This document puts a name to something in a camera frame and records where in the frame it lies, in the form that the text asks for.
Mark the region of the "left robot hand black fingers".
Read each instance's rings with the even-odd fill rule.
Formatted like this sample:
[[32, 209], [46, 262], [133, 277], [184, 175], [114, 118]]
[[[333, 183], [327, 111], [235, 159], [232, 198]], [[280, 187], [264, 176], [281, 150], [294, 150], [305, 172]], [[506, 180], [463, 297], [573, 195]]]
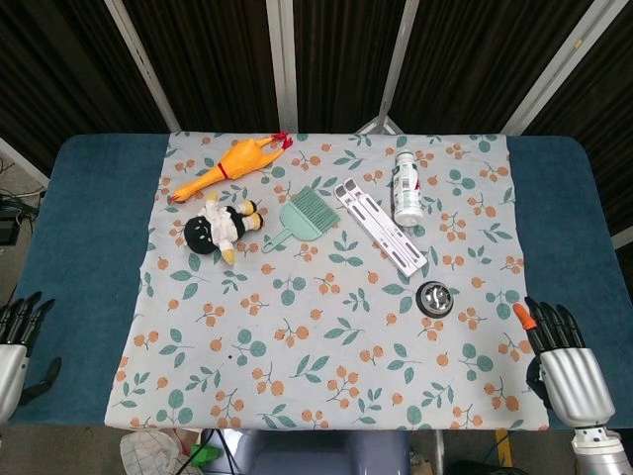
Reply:
[[19, 407], [45, 394], [55, 383], [62, 359], [55, 357], [45, 376], [26, 387], [30, 359], [47, 314], [55, 304], [49, 299], [39, 304], [43, 293], [35, 292], [1, 308], [1, 424], [10, 421]]

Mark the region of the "right robot hand orange fingertip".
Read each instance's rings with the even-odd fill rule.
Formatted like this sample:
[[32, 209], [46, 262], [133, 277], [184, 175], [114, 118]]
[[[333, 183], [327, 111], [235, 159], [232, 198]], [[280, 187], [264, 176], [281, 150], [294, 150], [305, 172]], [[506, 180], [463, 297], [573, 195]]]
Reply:
[[573, 314], [527, 297], [512, 305], [534, 353], [528, 387], [570, 428], [597, 428], [615, 414], [597, 359]]

